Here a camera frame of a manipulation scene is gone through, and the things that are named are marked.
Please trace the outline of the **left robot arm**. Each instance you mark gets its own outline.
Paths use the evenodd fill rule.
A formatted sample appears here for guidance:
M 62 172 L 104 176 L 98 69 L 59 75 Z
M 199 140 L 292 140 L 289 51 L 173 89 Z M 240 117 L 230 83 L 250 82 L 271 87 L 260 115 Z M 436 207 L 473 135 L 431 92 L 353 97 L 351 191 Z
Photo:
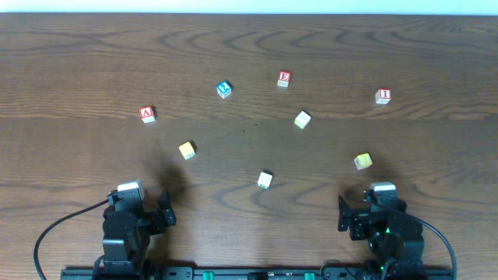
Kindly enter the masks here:
M 150 237 L 176 224 L 168 191 L 147 212 L 138 191 L 112 191 L 103 217 L 103 255 L 95 261 L 92 279 L 151 279 L 154 265 L 146 260 Z

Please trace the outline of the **red letter I block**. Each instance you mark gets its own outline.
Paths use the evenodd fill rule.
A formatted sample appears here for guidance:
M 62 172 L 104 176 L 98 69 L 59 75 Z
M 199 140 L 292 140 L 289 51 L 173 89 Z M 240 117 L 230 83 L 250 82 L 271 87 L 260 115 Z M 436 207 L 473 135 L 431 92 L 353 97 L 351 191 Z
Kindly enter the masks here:
M 388 104 L 391 101 L 391 90 L 380 88 L 375 94 L 376 104 Z

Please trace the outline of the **blue number 2 block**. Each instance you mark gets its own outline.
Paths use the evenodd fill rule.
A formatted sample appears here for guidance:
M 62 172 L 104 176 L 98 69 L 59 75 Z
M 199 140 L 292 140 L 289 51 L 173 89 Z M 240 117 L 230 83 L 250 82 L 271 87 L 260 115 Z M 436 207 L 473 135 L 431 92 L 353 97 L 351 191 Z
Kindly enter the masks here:
M 232 93 L 232 86 L 228 81 L 222 81 L 217 85 L 216 91 L 222 99 L 225 99 Z

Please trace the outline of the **red letter A block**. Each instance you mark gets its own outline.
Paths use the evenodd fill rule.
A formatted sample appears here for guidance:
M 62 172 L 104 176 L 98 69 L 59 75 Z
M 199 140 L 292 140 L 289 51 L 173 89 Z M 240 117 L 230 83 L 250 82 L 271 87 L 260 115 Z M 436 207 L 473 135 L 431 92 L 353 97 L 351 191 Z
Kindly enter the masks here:
M 152 106 L 141 107 L 139 113 L 140 113 L 140 118 L 146 124 L 154 122 L 156 120 L 156 116 Z

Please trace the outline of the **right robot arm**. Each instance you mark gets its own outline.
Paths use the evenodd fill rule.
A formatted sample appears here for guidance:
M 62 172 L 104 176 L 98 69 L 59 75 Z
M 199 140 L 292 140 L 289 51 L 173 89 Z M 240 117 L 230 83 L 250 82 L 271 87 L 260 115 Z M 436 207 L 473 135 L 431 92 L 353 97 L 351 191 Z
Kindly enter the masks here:
M 349 231 L 353 241 L 367 241 L 376 257 L 364 262 L 356 279 L 428 279 L 421 261 L 425 243 L 420 223 L 375 202 L 352 209 L 339 197 L 338 209 L 338 231 Z

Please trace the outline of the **plain cream number 3 block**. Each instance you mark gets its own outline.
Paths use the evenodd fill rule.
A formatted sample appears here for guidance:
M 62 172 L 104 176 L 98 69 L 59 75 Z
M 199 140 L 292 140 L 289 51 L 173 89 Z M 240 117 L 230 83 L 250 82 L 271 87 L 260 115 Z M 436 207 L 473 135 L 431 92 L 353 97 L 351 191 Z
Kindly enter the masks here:
M 311 116 L 303 110 L 296 116 L 294 124 L 300 129 L 304 129 L 309 124 L 310 120 Z

